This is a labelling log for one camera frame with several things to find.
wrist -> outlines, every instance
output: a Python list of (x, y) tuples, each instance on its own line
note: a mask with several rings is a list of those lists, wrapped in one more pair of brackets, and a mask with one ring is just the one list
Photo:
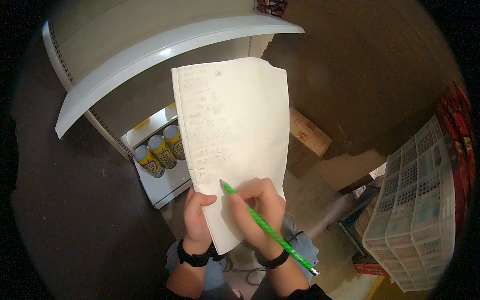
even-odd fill
[(211, 241), (195, 241), (185, 236), (183, 239), (183, 249), (188, 255), (202, 255), (207, 252), (210, 247)]
[(277, 242), (274, 242), (260, 252), (267, 260), (273, 260), (282, 254), (283, 247)]

can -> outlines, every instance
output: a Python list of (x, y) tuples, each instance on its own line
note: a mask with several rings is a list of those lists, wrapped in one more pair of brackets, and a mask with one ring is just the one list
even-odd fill
[(165, 169), (147, 146), (141, 145), (135, 149), (133, 158), (155, 178), (160, 178), (165, 173)]
[(177, 158), (161, 135), (152, 136), (148, 140), (148, 148), (165, 168), (173, 169), (177, 165)]
[(185, 159), (185, 152), (183, 151), (183, 144), (181, 142), (180, 130), (177, 125), (169, 125), (163, 130), (163, 137), (165, 142), (170, 146), (179, 160)]

sleeve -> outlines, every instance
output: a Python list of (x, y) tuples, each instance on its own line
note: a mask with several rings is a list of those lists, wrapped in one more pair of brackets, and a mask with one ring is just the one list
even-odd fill
[(287, 300), (307, 300), (307, 299), (315, 299), (315, 300), (332, 300), (329, 296), (327, 296), (318, 285), (312, 285), (308, 290), (300, 290), (297, 289), (293, 293), (288, 296)]
[(159, 299), (159, 300), (160, 299), (161, 300), (192, 300), (192, 298), (182, 297), (182, 296), (179, 296), (179, 295), (175, 294), (174, 292), (169, 290), (163, 284), (156, 290), (154, 299)]

left hand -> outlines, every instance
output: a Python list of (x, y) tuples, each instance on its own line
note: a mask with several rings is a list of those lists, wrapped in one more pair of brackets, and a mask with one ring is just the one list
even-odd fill
[(183, 249), (189, 255), (204, 254), (212, 243), (212, 237), (208, 231), (202, 207), (209, 206), (215, 201), (216, 196), (195, 192), (193, 186), (188, 191), (187, 202), (183, 211), (183, 221), (185, 222), (186, 230), (185, 238), (183, 239)]

hand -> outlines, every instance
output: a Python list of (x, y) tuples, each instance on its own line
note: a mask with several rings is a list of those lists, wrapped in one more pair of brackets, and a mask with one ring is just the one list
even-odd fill
[(254, 221), (250, 214), (247, 203), (255, 209), (257, 200), (257, 214), (281, 236), (285, 200), (277, 194), (269, 178), (254, 178), (242, 185), (237, 194), (230, 195), (230, 207), (247, 242), (260, 250), (266, 259), (271, 260), (277, 258), (283, 252), (283, 248)]
[(185, 222), (186, 230), (185, 238), (183, 239), (183, 249), (189, 255), (204, 254), (212, 243), (212, 237), (202, 213), (202, 206), (209, 206), (215, 201), (216, 196), (195, 192), (193, 186), (188, 191), (183, 211), (183, 221)]

